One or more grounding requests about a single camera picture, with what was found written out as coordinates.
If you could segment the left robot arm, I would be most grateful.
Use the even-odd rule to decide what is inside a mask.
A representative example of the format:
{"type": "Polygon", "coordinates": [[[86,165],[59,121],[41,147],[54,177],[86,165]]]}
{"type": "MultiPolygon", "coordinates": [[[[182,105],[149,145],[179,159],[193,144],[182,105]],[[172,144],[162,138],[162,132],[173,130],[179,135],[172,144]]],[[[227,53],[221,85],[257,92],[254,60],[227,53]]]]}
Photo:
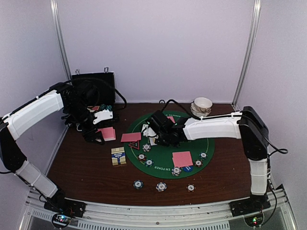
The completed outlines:
{"type": "Polygon", "coordinates": [[[69,209],[64,192],[28,160],[16,141],[43,119],[62,110],[80,124],[85,141],[103,145],[105,141],[96,127],[100,118],[87,108],[90,92],[89,82],[77,87],[59,82],[0,119],[0,159],[4,167],[38,190],[59,213],[69,209]]]}

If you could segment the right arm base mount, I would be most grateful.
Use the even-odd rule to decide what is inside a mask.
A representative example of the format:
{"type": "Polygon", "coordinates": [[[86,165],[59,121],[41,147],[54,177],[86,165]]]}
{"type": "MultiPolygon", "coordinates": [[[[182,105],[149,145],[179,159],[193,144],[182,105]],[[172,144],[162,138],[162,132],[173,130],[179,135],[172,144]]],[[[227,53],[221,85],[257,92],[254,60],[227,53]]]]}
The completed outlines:
{"type": "Polygon", "coordinates": [[[230,210],[233,217],[246,215],[254,212],[260,212],[261,210],[271,207],[270,202],[265,198],[246,198],[238,201],[232,201],[229,203],[230,210]]]}

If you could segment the brown red chip stack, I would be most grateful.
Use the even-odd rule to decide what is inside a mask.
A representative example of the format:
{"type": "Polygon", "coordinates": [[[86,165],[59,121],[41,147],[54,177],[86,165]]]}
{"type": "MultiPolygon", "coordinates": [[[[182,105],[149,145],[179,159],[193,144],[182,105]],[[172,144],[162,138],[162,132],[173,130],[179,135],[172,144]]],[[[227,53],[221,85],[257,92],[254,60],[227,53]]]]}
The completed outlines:
{"type": "Polygon", "coordinates": [[[188,184],[187,185],[187,190],[189,192],[194,192],[195,191],[195,185],[194,184],[188,184]]]}

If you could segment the blue round blind button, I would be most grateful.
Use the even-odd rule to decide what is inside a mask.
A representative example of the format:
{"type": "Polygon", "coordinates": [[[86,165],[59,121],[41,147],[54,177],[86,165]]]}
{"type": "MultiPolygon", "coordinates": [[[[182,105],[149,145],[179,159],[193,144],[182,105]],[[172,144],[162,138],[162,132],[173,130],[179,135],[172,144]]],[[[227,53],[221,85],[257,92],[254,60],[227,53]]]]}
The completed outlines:
{"type": "Polygon", "coordinates": [[[185,166],[185,167],[182,168],[182,170],[184,172],[187,172],[187,173],[192,172],[193,171],[193,166],[185,166]]]}

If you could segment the green blue chip mat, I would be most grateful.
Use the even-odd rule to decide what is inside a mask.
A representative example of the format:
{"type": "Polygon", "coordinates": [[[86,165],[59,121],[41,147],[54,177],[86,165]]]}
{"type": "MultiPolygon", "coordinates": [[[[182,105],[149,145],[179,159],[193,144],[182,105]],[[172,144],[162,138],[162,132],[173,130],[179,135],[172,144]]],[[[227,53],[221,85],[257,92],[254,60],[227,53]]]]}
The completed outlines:
{"type": "Polygon", "coordinates": [[[153,166],[153,164],[154,164],[154,161],[151,160],[151,159],[147,159],[147,160],[145,161],[145,166],[146,166],[146,167],[151,167],[151,166],[153,166]]]}
{"type": "Polygon", "coordinates": [[[207,153],[206,153],[206,152],[201,152],[201,153],[199,154],[199,158],[200,158],[200,159],[206,159],[206,158],[207,158],[207,153]]]}

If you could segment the blue chip stack mat bottom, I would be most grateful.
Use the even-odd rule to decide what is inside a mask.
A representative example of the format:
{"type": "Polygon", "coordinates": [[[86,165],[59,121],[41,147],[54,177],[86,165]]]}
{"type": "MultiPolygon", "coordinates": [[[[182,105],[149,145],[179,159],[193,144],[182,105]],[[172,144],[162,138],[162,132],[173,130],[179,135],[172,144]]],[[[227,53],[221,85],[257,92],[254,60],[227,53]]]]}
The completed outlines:
{"type": "Polygon", "coordinates": [[[180,176],[182,169],[180,167],[173,167],[171,173],[173,176],[180,176]]]}

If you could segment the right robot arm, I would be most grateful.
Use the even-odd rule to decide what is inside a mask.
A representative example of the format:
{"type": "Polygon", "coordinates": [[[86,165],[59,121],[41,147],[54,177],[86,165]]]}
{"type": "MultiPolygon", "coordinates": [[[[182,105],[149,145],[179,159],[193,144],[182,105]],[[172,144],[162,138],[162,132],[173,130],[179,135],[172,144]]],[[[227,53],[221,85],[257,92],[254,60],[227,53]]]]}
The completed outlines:
{"type": "Polygon", "coordinates": [[[146,122],[158,136],[156,143],[167,147],[204,138],[240,139],[251,175],[251,197],[246,200],[246,208],[254,212],[264,204],[269,174],[269,131],[251,106],[226,115],[183,117],[175,123],[157,110],[146,122]]]}

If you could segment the dark blue chip stack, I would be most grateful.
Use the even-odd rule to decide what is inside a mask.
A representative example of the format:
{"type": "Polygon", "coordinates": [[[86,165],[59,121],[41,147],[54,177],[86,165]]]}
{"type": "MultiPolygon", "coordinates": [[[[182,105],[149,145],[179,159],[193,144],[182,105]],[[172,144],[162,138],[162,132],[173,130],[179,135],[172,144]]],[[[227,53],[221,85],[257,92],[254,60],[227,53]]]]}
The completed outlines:
{"type": "Polygon", "coordinates": [[[134,187],[135,189],[142,189],[143,186],[144,186],[144,183],[143,183],[143,181],[141,181],[141,180],[135,180],[135,181],[133,182],[133,187],[134,187]]]}

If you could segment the red black triangular button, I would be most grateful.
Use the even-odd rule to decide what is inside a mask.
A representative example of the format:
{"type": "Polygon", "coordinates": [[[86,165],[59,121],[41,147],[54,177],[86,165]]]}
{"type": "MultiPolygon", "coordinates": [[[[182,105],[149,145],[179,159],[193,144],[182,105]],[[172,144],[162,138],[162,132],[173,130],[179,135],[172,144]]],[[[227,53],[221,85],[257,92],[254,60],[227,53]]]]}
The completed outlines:
{"type": "Polygon", "coordinates": [[[137,141],[129,143],[128,146],[132,149],[139,150],[140,149],[140,142],[137,140],[137,141]]]}

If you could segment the pink backed card deck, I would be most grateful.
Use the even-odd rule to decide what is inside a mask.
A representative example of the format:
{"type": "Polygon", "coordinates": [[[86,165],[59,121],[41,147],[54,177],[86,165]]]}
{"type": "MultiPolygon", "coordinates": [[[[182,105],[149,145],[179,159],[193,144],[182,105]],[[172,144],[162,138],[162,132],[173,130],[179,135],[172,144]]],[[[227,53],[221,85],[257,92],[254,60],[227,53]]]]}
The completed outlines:
{"type": "Polygon", "coordinates": [[[116,132],[113,127],[100,128],[98,129],[98,132],[101,132],[104,141],[116,140],[116,132]]]}

